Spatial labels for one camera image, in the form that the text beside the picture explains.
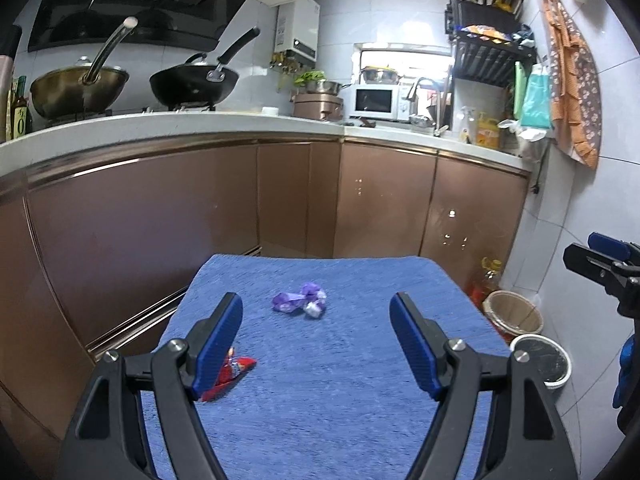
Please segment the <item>blue gloved hand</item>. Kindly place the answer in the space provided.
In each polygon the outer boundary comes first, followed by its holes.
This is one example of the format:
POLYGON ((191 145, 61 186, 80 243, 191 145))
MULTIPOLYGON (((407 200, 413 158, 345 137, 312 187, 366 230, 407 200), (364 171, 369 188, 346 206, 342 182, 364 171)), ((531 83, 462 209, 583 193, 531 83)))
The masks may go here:
POLYGON ((620 350, 620 371, 613 396, 619 410, 617 427, 626 436, 639 418, 639 336, 629 337, 620 350))

